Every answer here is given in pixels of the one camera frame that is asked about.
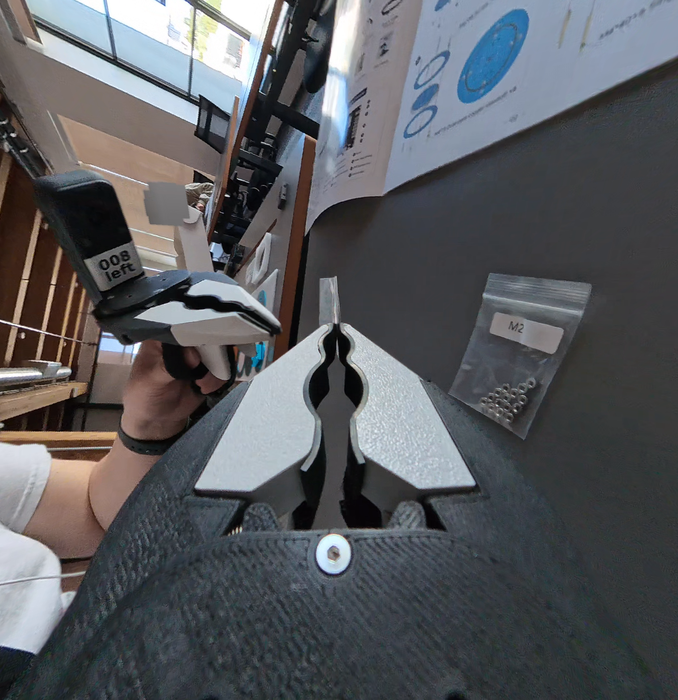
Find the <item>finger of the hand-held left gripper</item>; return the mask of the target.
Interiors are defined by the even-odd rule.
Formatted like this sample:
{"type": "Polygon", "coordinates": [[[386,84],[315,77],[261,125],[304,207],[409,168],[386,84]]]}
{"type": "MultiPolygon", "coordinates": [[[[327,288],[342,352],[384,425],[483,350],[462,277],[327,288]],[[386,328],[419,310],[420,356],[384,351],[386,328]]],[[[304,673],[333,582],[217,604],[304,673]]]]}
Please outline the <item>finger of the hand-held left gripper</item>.
{"type": "Polygon", "coordinates": [[[141,311],[135,319],[168,326],[178,345],[244,345],[281,331],[278,320],[263,307],[249,309],[238,304],[220,311],[167,302],[141,311]]]}
{"type": "Polygon", "coordinates": [[[267,307],[237,284],[221,278],[190,278],[184,303],[188,310],[179,325],[229,326],[249,321],[257,326],[279,326],[278,318],[267,307]]]}

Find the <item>large window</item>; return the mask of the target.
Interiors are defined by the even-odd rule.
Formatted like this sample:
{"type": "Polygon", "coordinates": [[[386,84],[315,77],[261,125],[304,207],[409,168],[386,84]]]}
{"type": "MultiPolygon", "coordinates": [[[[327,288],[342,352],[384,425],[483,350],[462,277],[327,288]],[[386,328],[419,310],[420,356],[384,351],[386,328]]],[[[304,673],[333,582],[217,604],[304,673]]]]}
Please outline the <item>large window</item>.
{"type": "Polygon", "coordinates": [[[29,1],[41,30],[184,98],[242,96],[271,1],[29,1]]]}

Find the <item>clear bag of black screws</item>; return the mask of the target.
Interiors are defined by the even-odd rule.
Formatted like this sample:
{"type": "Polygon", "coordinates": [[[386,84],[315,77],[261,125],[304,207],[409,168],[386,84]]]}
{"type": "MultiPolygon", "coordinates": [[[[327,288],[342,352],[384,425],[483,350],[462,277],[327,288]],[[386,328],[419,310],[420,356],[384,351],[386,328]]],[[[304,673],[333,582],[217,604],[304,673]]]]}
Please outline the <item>clear bag of black screws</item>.
{"type": "Polygon", "coordinates": [[[319,325],[339,325],[341,323],[338,278],[336,276],[319,280],[319,325]]]}

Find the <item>person's dark trouser leg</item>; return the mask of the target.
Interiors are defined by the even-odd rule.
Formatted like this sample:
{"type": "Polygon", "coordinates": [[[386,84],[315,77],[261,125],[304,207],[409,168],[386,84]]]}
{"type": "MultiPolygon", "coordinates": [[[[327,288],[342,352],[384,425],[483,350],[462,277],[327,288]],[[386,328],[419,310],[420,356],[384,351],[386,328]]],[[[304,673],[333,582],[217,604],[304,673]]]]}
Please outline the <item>person's dark trouser leg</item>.
{"type": "Polygon", "coordinates": [[[3,699],[11,686],[30,667],[35,654],[12,647],[0,646],[0,699],[3,699]]]}

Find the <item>person's left forearm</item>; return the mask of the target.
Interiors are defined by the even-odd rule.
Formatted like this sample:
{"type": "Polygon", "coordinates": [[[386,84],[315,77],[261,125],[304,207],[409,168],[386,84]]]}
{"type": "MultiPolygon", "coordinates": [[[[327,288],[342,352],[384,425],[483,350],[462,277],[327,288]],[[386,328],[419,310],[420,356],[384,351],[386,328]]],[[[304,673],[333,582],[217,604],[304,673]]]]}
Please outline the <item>person's left forearm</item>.
{"type": "Polygon", "coordinates": [[[120,439],[98,462],[52,459],[42,497],[23,534],[60,559],[92,556],[158,459],[127,450],[120,439]]]}

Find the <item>person's left hand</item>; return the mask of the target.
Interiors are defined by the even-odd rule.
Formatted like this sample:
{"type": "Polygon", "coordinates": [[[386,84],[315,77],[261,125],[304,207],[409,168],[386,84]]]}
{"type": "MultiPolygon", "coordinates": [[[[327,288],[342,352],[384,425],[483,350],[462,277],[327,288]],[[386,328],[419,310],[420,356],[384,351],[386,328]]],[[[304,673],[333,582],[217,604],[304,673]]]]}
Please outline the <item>person's left hand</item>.
{"type": "Polygon", "coordinates": [[[141,344],[124,389],[121,426],[134,439],[157,441],[181,432],[204,396],[223,386],[207,373],[195,382],[174,379],[163,362],[162,344],[148,339],[141,344]]]}

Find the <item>black wristband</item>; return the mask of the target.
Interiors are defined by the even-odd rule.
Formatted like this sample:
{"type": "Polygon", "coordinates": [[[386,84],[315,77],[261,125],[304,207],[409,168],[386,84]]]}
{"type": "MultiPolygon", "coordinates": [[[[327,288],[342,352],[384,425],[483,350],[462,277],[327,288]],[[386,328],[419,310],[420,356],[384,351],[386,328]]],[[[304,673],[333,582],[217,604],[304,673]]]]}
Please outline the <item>black wristband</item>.
{"type": "Polygon", "coordinates": [[[120,422],[118,424],[117,436],[126,450],[143,456],[162,456],[174,445],[182,435],[186,433],[183,428],[178,433],[160,440],[142,440],[128,435],[120,422]]]}

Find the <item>paper assembly manual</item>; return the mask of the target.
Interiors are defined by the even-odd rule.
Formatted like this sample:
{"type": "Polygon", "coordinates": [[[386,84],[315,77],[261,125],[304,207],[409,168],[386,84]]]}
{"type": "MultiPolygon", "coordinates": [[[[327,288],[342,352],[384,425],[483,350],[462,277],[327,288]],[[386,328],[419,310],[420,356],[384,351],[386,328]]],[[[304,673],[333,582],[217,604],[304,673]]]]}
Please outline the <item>paper assembly manual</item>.
{"type": "Polygon", "coordinates": [[[678,57],[678,1],[338,1],[306,229],[678,57]]]}

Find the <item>black monitor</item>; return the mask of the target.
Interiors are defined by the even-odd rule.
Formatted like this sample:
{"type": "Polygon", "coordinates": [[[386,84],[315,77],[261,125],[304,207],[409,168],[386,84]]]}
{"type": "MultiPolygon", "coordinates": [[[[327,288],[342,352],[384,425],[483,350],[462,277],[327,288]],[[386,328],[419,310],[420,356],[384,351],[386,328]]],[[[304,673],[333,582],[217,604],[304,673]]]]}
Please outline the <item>black monitor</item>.
{"type": "Polygon", "coordinates": [[[195,136],[217,153],[226,150],[230,128],[230,114],[202,94],[199,96],[198,120],[195,136]]]}

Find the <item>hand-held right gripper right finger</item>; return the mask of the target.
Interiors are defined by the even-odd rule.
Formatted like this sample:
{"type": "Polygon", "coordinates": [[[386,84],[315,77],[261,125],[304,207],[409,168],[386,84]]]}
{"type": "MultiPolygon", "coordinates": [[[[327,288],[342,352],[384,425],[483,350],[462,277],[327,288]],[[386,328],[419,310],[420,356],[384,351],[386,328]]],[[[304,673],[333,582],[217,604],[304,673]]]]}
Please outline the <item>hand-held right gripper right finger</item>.
{"type": "Polygon", "coordinates": [[[349,528],[380,528],[404,501],[476,490],[416,373],[346,323],[339,325],[339,354],[355,407],[340,502],[349,528]]]}

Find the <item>silver ventilation duct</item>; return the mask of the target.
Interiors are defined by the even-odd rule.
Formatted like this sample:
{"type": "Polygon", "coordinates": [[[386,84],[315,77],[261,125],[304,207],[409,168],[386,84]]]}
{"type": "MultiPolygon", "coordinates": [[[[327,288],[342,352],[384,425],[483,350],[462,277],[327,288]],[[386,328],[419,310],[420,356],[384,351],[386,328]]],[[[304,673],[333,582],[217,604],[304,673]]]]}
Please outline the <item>silver ventilation duct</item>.
{"type": "Polygon", "coordinates": [[[26,361],[21,367],[0,368],[0,392],[24,390],[67,381],[72,376],[68,366],[52,361],[26,361]]]}

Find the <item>clear bag of silver nuts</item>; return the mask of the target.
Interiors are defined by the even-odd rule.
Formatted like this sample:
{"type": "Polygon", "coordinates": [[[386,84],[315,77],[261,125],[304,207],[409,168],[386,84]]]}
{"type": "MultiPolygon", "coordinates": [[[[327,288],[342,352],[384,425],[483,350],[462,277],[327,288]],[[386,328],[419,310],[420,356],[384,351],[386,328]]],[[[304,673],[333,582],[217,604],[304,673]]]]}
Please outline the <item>clear bag of silver nuts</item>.
{"type": "Polygon", "coordinates": [[[525,439],[591,292],[585,282],[491,273],[449,394],[525,439]]]}

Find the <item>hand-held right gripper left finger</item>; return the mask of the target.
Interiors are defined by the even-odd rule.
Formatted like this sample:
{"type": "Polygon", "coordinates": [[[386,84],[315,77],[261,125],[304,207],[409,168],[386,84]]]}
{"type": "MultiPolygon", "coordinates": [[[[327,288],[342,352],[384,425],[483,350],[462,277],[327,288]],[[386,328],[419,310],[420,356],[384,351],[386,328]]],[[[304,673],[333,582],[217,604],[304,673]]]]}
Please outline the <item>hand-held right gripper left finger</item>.
{"type": "Polygon", "coordinates": [[[212,451],[195,490],[267,503],[310,529],[326,475],[319,403],[328,394],[328,366],[337,326],[328,323],[249,383],[212,451]]]}

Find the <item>white foam square with hole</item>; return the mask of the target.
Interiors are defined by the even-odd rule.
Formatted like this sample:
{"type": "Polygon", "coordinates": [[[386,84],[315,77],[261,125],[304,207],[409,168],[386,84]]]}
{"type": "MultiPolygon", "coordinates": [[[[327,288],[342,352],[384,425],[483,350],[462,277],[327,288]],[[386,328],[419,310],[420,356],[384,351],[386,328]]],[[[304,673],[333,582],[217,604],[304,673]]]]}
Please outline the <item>white foam square with hole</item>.
{"type": "Polygon", "coordinates": [[[245,283],[247,285],[256,286],[263,281],[270,261],[272,240],[271,232],[266,232],[256,247],[245,273],[245,283]]]}

